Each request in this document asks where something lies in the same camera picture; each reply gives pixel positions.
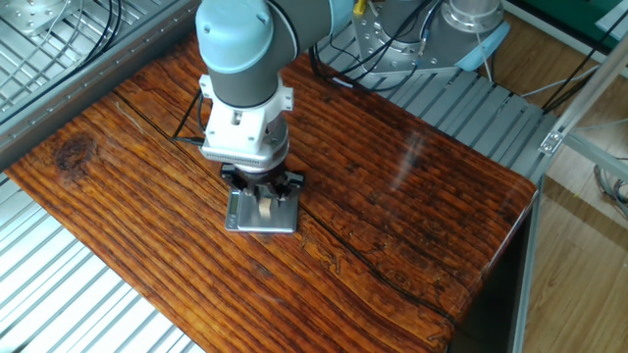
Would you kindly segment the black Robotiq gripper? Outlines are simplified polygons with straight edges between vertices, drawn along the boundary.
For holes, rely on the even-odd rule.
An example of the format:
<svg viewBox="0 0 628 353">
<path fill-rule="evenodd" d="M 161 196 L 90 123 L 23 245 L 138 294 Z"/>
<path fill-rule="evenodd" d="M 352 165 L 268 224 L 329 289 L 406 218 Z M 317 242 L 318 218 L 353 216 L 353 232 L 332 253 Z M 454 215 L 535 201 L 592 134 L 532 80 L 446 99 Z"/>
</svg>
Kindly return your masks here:
<svg viewBox="0 0 628 353">
<path fill-rule="evenodd" d="M 221 179 L 231 188 L 248 196 L 258 196 L 258 189 L 265 187 L 271 198 L 286 202 L 297 197 L 304 188 L 304 175 L 274 169 L 264 173 L 246 173 L 233 164 L 223 163 Z"/>
</svg>

